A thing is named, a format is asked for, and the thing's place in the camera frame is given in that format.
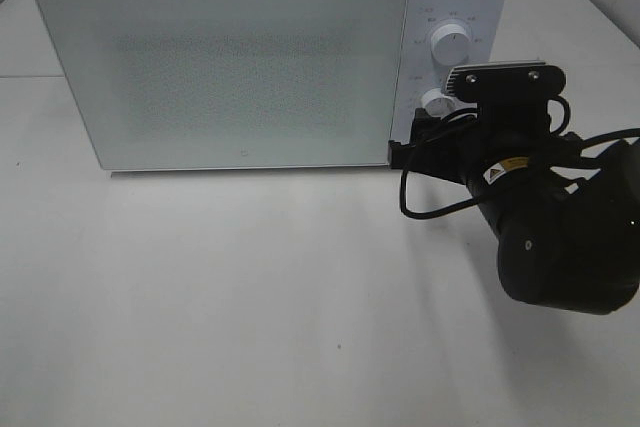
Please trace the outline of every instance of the control panel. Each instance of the control panel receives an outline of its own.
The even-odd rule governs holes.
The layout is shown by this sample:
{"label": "control panel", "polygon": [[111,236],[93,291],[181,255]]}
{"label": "control panel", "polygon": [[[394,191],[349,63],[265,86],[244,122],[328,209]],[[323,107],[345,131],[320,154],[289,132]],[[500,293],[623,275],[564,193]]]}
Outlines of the control panel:
{"label": "control panel", "polygon": [[391,140],[409,141],[415,109],[445,115],[452,67],[489,60],[504,0],[407,0]]}

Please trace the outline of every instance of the white knob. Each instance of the white knob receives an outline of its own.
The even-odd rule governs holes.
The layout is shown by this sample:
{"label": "white knob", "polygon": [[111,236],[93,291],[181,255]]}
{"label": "white knob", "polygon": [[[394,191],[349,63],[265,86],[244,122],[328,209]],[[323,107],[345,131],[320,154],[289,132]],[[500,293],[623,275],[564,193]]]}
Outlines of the white knob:
{"label": "white knob", "polygon": [[453,97],[444,95],[440,89],[431,89],[421,98],[422,108],[432,117],[444,117],[456,110],[456,101]]}
{"label": "white knob", "polygon": [[441,25],[431,34],[431,52],[441,65],[462,63],[469,55],[470,46],[471,34],[463,25],[455,22]]}

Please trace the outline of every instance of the microwave door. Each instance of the microwave door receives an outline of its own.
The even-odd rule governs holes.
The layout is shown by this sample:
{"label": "microwave door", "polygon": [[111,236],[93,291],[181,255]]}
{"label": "microwave door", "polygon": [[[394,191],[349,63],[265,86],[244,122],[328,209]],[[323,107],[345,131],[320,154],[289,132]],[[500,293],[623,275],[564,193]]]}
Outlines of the microwave door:
{"label": "microwave door", "polygon": [[107,170],[384,165],[406,0],[38,0]]}

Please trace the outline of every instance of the warning label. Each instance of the warning label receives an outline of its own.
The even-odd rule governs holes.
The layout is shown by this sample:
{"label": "warning label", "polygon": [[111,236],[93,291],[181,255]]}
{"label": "warning label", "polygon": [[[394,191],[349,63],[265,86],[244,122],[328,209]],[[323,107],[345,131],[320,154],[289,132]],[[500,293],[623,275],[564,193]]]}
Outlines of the warning label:
{"label": "warning label", "polygon": [[497,164],[489,167],[484,173],[484,180],[491,185],[507,172],[516,169],[524,169],[529,165],[529,157],[512,157],[510,159],[501,160]]}

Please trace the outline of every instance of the microwave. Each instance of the microwave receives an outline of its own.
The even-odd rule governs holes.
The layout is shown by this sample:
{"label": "microwave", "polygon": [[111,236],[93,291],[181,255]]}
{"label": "microwave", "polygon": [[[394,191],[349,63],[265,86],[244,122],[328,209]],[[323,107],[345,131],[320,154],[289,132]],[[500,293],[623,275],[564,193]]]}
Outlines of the microwave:
{"label": "microwave", "polygon": [[504,0],[36,1],[100,166],[137,171],[388,165]]}

